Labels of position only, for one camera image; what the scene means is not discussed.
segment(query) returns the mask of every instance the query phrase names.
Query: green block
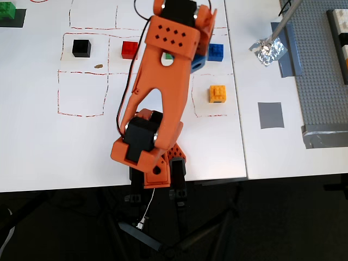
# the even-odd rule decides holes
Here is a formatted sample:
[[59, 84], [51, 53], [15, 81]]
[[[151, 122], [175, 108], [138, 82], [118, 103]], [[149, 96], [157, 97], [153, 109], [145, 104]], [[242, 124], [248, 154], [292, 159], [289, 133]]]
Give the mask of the green block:
[[165, 59], [166, 59], [166, 60], [172, 60], [172, 59], [173, 59], [173, 56], [171, 56], [171, 55], [168, 54], [168, 53], [165, 53]]
[[16, 7], [11, 2], [0, 2], [0, 20], [4, 17], [14, 19]]

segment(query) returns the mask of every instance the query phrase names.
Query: aluminum foil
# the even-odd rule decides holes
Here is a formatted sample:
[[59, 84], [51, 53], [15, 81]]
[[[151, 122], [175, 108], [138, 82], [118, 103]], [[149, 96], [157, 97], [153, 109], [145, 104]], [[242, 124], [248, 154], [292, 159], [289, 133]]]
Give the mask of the aluminum foil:
[[249, 50], [253, 51], [255, 48], [257, 48], [255, 51], [256, 57], [266, 67], [273, 61], [279, 60], [288, 51], [279, 37], [274, 42], [271, 42], [269, 38], [258, 40]]

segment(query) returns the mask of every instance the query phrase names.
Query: orange lego brick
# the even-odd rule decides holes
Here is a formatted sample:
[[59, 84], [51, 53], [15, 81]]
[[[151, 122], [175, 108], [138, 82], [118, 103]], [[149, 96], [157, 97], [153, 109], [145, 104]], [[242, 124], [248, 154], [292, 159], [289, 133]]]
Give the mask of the orange lego brick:
[[210, 103], [220, 103], [226, 101], [226, 87], [224, 85], [210, 86]]

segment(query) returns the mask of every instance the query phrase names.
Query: black floor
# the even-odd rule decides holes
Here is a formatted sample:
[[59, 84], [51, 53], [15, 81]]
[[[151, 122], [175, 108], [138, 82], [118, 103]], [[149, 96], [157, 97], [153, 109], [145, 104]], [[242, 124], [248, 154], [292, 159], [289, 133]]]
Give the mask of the black floor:
[[[340, 175], [269, 179], [239, 183], [239, 218], [231, 220], [226, 260], [347, 260], [348, 201], [343, 192], [324, 191], [339, 183]], [[237, 183], [188, 185], [188, 224], [192, 231], [226, 209]], [[98, 189], [57, 191], [18, 226], [6, 246], [6, 260], [117, 260], [112, 252], [100, 206]], [[114, 211], [125, 215], [136, 210], [124, 202], [129, 186], [105, 189]], [[0, 194], [0, 203], [18, 209], [37, 194]], [[173, 244], [179, 239], [176, 212], [168, 190], [154, 194], [148, 221], [149, 234]], [[207, 236], [175, 260], [205, 260], [214, 238]], [[139, 245], [130, 239], [133, 254]], [[150, 260], [166, 260], [152, 253]]]

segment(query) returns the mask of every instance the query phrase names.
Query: white cable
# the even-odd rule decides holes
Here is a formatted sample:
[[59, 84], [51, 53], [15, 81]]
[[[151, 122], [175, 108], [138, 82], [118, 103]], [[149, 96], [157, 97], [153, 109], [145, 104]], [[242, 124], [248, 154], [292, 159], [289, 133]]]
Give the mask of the white cable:
[[153, 191], [152, 191], [152, 196], [151, 196], [150, 202], [149, 202], [148, 205], [147, 205], [145, 214], [143, 215], [142, 219], [140, 220], [140, 222], [139, 222], [138, 225], [136, 226], [138, 229], [141, 229], [141, 230], [142, 230], [142, 228], [144, 227], [145, 216], [146, 216], [146, 213], [147, 213], [147, 211], [148, 211], [148, 208], [149, 208], [149, 206], [150, 206], [150, 204], [151, 204], [151, 201], [152, 201], [152, 199], [153, 199], [153, 194], [154, 194], [154, 189], [153, 189]]

